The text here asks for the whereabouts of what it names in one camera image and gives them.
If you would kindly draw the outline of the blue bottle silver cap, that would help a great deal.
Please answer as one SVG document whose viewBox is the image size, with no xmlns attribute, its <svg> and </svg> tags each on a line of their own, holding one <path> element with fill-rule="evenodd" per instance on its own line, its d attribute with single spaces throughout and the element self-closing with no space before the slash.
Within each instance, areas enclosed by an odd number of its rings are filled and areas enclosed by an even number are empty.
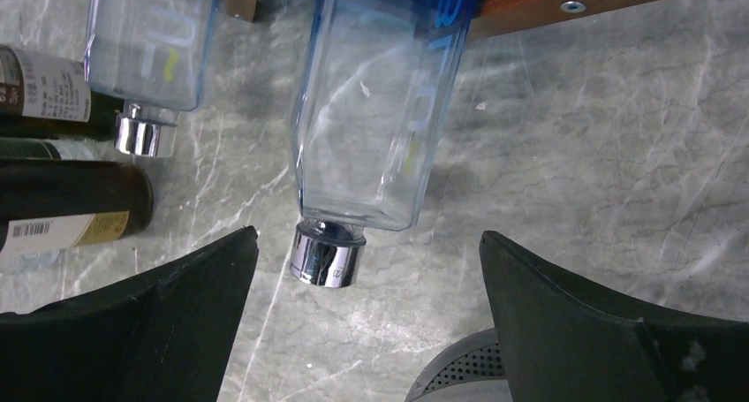
<svg viewBox="0 0 749 402">
<path fill-rule="evenodd" d="M 197 109 L 220 0 L 90 0 L 87 83 L 122 99 L 115 148 L 169 157 L 177 117 Z"/>
</svg>

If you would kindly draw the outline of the green bottle grey cap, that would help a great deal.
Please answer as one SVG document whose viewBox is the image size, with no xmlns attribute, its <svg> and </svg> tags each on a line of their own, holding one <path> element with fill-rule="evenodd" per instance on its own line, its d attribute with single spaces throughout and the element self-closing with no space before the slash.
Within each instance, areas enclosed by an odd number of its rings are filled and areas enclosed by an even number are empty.
<svg viewBox="0 0 749 402">
<path fill-rule="evenodd" d="M 81 62 L 1 47 L 3 137 L 113 140 L 124 106 L 90 88 Z"/>
</svg>

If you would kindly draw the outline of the brown bottle gold foil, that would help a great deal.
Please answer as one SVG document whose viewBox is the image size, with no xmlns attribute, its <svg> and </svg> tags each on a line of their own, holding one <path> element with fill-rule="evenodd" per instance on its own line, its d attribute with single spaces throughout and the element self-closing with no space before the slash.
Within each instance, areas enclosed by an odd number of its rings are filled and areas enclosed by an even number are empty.
<svg viewBox="0 0 749 402">
<path fill-rule="evenodd" d="M 133 164 L 4 159 L 1 255 L 123 239 L 148 227 L 153 207 L 150 180 Z"/>
</svg>

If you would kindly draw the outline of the clear bottle chrome cap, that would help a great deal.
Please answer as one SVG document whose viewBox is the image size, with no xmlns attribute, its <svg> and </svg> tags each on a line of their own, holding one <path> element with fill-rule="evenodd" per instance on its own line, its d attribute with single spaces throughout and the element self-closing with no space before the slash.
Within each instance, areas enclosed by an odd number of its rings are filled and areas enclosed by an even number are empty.
<svg viewBox="0 0 749 402">
<path fill-rule="evenodd" d="M 419 218 L 477 0 L 317 0 L 291 136 L 290 271 L 351 285 L 365 230 Z"/>
</svg>

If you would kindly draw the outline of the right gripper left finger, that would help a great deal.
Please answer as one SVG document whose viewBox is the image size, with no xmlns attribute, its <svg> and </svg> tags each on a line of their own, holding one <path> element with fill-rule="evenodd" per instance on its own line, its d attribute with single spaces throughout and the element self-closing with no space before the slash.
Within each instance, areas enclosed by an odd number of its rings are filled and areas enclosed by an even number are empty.
<svg viewBox="0 0 749 402">
<path fill-rule="evenodd" d="M 4 401 L 214 401 L 259 257 L 253 227 L 100 289 L 1 316 Z"/>
</svg>

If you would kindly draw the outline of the large clear bottle white stopper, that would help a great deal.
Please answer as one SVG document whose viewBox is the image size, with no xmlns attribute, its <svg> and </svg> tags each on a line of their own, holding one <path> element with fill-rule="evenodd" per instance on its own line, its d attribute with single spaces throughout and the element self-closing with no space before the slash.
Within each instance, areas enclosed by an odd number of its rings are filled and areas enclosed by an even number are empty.
<svg viewBox="0 0 749 402">
<path fill-rule="evenodd" d="M 1 138 L 2 159 L 103 160 L 109 144 L 93 140 Z"/>
</svg>

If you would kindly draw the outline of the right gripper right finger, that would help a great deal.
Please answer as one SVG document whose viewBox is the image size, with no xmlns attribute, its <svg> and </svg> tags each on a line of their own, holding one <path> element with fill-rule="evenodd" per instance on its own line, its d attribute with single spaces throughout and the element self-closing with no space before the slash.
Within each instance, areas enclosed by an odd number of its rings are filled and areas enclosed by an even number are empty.
<svg viewBox="0 0 749 402">
<path fill-rule="evenodd" d="M 746 322 L 633 298 L 496 231 L 480 263 L 514 400 L 747 400 Z"/>
</svg>

